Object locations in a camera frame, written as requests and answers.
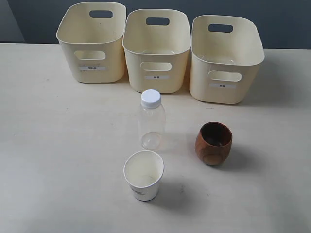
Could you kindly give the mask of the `cream plastic bin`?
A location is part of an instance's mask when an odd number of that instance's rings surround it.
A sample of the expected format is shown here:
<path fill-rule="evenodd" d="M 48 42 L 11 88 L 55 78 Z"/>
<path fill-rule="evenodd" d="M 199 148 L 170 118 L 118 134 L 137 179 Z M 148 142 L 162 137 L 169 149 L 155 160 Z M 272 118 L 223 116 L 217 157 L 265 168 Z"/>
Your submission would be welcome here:
<path fill-rule="evenodd" d="M 173 9 L 138 9 L 126 20 L 123 48 L 131 87 L 178 91 L 191 47 L 188 17 Z"/>
<path fill-rule="evenodd" d="M 237 104 L 245 97 L 264 58 L 252 21 L 198 16 L 191 32 L 190 94 L 199 101 Z"/>
<path fill-rule="evenodd" d="M 118 2 L 81 2 L 66 11 L 56 38 L 75 80 L 112 83 L 124 76 L 126 17 Z"/>

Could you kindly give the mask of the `middle cream plastic bin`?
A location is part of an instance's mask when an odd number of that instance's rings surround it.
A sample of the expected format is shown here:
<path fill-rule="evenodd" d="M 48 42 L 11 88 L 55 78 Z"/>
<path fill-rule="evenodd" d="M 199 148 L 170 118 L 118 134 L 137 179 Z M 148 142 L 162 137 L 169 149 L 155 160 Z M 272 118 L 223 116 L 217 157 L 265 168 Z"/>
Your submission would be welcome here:
<path fill-rule="evenodd" d="M 173 9 L 138 9 L 126 20 L 123 48 L 131 87 L 178 91 L 191 47 L 188 17 Z"/>

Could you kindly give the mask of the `white paper cup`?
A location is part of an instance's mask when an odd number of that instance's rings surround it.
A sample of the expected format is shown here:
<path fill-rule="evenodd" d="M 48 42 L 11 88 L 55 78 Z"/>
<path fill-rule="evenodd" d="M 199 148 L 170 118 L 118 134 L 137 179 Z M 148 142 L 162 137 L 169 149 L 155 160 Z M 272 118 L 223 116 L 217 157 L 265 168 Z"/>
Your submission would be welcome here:
<path fill-rule="evenodd" d="M 164 168 L 162 157 L 150 150 L 138 151 L 126 160 L 124 178 L 136 199 L 147 202 L 156 197 Z"/>

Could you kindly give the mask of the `right cream plastic bin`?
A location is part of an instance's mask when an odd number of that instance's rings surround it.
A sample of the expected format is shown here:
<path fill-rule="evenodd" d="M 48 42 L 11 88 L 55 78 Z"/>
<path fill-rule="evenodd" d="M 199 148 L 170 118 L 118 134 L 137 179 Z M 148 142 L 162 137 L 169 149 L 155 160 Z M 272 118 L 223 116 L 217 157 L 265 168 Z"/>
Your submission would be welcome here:
<path fill-rule="evenodd" d="M 199 101 L 237 104 L 245 97 L 264 58 L 252 21 L 198 16 L 191 32 L 190 94 Z"/>

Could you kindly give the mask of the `clear plastic bottle white cap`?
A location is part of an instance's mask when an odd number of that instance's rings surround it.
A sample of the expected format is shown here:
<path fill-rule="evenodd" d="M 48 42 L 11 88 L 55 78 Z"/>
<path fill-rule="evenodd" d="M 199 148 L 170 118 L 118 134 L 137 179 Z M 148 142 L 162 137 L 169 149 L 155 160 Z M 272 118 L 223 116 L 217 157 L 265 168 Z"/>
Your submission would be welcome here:
<path fill-rule="evenodd" d="M 154 89 L 142 92 L 138 111 L 138 134 L 144 149 L 157 150 L 160 147 L 165 123 L 161 94 Z"/>

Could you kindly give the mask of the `left cream plastic bin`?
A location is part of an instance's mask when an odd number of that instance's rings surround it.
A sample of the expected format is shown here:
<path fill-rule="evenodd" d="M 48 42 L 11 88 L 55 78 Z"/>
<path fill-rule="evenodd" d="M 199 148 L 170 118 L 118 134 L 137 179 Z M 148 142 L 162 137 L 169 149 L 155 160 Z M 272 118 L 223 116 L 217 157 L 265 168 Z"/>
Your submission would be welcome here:
<path fill-rule="evenodd" d="M 124 76 L 126 17 L 118 2 L 81 2 L 66 11 L 56 38 L 75 80 L 112 83 Z"/>

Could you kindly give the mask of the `brown wooden cup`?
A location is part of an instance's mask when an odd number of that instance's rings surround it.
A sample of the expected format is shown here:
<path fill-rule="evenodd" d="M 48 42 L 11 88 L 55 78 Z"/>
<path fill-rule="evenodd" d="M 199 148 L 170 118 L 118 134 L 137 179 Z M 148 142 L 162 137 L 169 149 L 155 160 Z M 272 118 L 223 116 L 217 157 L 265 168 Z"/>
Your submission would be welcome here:
<path fill-rule="evenodd" d="M 209 166 L 222 164 L 229 156 L 232 146 L 232 132 L 220 122 L 204 124 L 195 140 L 197 157 Z"/>

